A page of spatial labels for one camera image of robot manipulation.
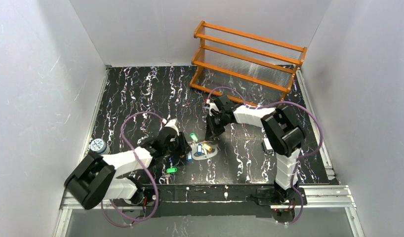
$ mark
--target orange object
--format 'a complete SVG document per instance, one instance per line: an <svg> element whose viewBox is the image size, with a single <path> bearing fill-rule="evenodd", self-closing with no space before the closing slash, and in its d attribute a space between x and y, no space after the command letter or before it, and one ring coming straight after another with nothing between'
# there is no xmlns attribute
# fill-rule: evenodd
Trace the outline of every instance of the orange object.
<svg viewBox="0 0 404 237"><path fill-rule="evenodd" d="M194 37L200 39L199 48L192 59L197 65L190 86L211 92L218 86L228 86L226 81L218 81L211 71L232 76L240 86L252 88L261 85L262 91L273 102L283 100L290 92L296 70L302 65L307 47L299 47L284 42L212 25L201 21L195 29ZM228 95L235 102L240 98ZM258 95L246 93L248 104L257 105Z"/></svg>

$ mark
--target blue object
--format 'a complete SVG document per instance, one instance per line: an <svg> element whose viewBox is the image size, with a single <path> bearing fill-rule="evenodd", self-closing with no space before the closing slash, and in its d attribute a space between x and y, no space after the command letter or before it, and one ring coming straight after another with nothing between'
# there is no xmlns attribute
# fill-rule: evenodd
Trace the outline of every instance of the blue object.
<svg viewBox="0 0 404 237"><path fill-rule="evenodd" d="M188 160L189 162L191 162L191 161L193 160L192 152L189 152L189 153L188 153L187 160Z"/></svg>
<svg viewBox="0 0 404 237"><path fill-rule="evenodd" d="M196 150L197 152L198 152L198 155L201 155L202 154L202 144L198 144L198 147L197 147L197 150Z"/></svg>

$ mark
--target gray floor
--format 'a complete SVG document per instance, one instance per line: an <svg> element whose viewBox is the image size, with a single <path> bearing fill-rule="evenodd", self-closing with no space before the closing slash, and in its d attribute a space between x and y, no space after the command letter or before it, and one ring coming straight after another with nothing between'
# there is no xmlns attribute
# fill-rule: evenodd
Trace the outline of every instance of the gray floor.
<svg viewBox="0 0 404 237"><path fill-rule="evenodd" d="M124 223L114 210L108 214ZM287 229L254 216L176 216L153 218L134 228L108 223L101 210L74 210L69 237L352 237L344 208L305 208L302 217Z"/></svg>

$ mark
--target yellow object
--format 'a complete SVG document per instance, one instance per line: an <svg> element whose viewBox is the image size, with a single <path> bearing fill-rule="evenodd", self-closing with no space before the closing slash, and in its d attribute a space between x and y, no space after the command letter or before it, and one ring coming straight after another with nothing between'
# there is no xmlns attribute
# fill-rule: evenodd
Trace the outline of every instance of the yellow object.
<svg viewBox="0 0 404 237"><path fill-rule="evenodd" d="M203 148L205 148L205 150L206 150L207 152L212 151L212 147L209 146L208 144L203 143L202 146L203 146Z"/></svg>

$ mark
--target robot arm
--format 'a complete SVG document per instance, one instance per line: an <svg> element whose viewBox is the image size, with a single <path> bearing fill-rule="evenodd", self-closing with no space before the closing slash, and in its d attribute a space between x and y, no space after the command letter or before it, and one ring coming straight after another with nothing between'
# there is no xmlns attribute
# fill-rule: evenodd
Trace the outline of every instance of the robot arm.
<svg viewBox="0 0 404 237"><path fill-rule="evenodd" d="M305 133L295 119L295 115L288 106L277 108L255 109L244 105L237 105L226 95L207 100L209 116L206 118L205 139L219 136L225 131L224 126L234 123L247 123L265 129L273 150L277 153L276 184L281 188L283 198L290 189L291 176L296 166L296 159L300 153ZM295 175L293 184L298 181Z"/></svg>
<svg viewBox="0 0 404 237"><path fill-rule="evenodd" d="M156 138L144 141L135 148L142 163L148 168L155 159L165 155L185 155L192 149L182 132L177 128L177 120L170 120ZM67 178L64 186L79 201L84 209L92 209L102 200L123 198L131 200L140 191L138 182L131 178L117 177L142 169L133 151L100 156L92 151Z"/></svg>

